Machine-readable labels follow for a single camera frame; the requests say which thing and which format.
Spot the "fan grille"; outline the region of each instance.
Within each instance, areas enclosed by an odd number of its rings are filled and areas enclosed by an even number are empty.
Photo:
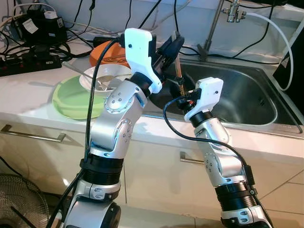
[[[0,174],[0,227],[28,228],[11,207],[36,228],[45,228],[47,225],[48,206],[40,189],[23,177]]]

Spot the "stainless steel sink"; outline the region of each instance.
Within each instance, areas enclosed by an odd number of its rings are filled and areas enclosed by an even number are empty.
[[[182,61],[181,70],[192,78],[186,80],[188,90],[202,78],[218,77],[224,81],[220,101],[212,113],[227,128],[304,138],[303,126],[298,124],[298,119],[263,70],[187,60]],[[175,74],[174,66],[168,73]],[[162,108],[172,99],[170,90],[173,86],[167,82],[160,93],[151,95],[143,114],[162,118]],[[168,108],[168,117],[183,120],[182,112],[175,104]]]

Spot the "kitchen counter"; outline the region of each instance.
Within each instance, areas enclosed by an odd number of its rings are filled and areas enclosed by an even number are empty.
[[[82,45],[74,45],[79,52],[85,49]],[[238,60],[210,58],[210,61],[258,66],[267,75],[272,75],[275,70],[274,66],[263,66]],[[82,70],[90,67],[87,58],[71,60],[71,63]],[[58,83],[76,75],[77,73],[62,67],[60,69],[0,77],[0,120],[85,132],[85,121],[65,118],[52,105],[52,94]],[[295,107],[292,108],[299,119],[303,119],[299,111]],[[172,121],[172,124],[183,134],[194,136],[193,127],[190,123]],[[229,129],[228,131],[232,136],[233,146],[237,149],[245,149],[249,152],[266,152],[269,155],[304,158],[304,140],[236,129]],[[135,125],[132,139],[197,149],[196,143],[184,140],[173,133],[163,119],[144,116]]]

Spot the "drawer handle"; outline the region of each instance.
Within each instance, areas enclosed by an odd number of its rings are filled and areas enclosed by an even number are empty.
[[[26,138],[32,138],[32,139],[41,139],[45,141],[50,141],[50,142],[57,142],[60,143],[63,141],[65,138],[66,134],[60,133],[57,138],[51,138],[51,137],[45,137],[45,136],[40,136],[40,135],[35,135],[35,134],[27,134],[27,133],[21,133],[21,132],[12,132],[10,129],[12,128],[11,125],[7,124],[5,125],[0,133],[2,134],[10,134],[10,135],[16,135],[16,136],[21,136],[21,137],[26,137]]]
[[[183,152],[183,151],[180,152],[180,161],[181,162],[186,162],[186,163],[193,163],[193,164],[205,164],[204,161],[186,158],[186,153]]]

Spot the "faucet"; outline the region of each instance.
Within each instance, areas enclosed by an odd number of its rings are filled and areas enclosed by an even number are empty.
[[[239,2],[238,0],[233,0],[230,8],[228,9],[223,9],[223,13],[227,13],[227,22],[233,23],[233,22],[240,22],[241,19],[245,18],[246,12],[245,11],[240,11],[238,9],[239,7]]]
[[[218,8],[217,11],[215,13],[215,16],[213,18],[213,22],[210,28],[210,32],[207,36],[207,39],[205,41],[204,47],[202,47],[200,44],[197,45],[199,54],[200,54],[200,61],[206,61],[207,57],[208,57],[208,52],[212,43],[212,37],[213,37],[213,33],[215,30],[215,27],[217,25],[218,19],[219,19],[219,15],[221,13],[221,11],[223,13],[227,13],[228,17],[227,17],[227,22],[232,23],[232,22],[240,22],[241,19],[245,18],[246,12],[244,11],[239,11],[238,7],[239,7],[239,2],[238,0],[233,0],[230,8],[229,9],[223,9],[223,4],[224,4],[224,0],[219,0],[218,2]]]

